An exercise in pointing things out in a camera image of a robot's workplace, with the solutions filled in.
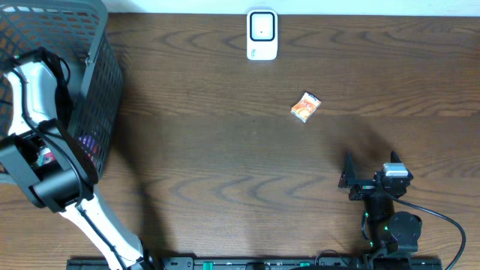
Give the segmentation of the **red purple tissue pack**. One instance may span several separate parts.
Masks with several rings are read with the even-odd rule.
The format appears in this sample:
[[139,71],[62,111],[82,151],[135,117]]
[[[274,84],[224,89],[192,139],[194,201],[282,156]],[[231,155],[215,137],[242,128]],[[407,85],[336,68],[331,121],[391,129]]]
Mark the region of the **red purple tissue pack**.
[[79,141],[87,147],[92,155],[96,155],[98,153],[99,144],[92,136],[82,135],[79,137]]

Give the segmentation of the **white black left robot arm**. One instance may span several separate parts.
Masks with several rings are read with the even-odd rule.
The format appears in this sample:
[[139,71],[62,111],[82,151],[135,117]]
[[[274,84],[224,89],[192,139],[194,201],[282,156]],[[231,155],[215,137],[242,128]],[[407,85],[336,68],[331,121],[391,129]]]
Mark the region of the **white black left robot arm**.
[[76,225],[103,254],[110,269],[156,269],[140,238],[107,205],[98,172],[67,127],[73,101],[71,69],[38,47],[1,66],[13,90],[13,117],[1,140],[1,165],[30,202]]

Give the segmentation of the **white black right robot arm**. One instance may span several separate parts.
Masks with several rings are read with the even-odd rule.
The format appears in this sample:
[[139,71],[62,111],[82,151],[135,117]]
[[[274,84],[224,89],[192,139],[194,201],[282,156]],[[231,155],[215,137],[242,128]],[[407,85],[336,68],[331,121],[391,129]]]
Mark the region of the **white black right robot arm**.
[[394,201],[410,186],[413,174],[395,152],[372,178],[356,175],[352,156],[345,159],[338,187],[349,190],[349,199],[364,203],[364,237],[374,252],[383,257],[408,257],[418,251],[422,231],[420,217],[407,211],[395,211]]

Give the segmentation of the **small orange tissue packet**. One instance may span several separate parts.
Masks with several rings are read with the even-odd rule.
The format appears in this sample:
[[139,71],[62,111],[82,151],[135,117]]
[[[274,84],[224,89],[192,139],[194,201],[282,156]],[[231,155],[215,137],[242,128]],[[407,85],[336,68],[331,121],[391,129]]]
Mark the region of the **small orange tissue packet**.
[[305,92],[299,102],[291,108],[290,112],[303,123],[306,123],[321,104],[322,101],[318,97]]

